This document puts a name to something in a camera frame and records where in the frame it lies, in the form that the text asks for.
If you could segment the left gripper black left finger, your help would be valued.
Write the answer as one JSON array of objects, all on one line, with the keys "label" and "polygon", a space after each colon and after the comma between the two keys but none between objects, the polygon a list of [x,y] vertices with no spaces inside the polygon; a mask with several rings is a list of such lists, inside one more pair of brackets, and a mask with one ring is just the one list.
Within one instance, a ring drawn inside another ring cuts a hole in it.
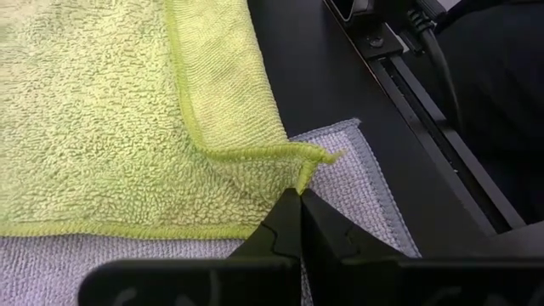
[{"label": "left gripper black left finger", "polygon": [[223,259],[126,259],[86,275],[78,302],[96,305],[298,305],[301,199],[283,192],[256,230]]}]

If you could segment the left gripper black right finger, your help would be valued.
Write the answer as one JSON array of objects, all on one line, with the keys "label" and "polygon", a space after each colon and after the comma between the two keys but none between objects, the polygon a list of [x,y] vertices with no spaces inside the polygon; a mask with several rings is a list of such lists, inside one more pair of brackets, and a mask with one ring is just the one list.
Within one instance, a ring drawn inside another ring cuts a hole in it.
[{"label": "left gripper black right finger", "polygon": [[540,258],[413,258],[313,191],[302,194],[302,254],[316,305],[541,305]]}]

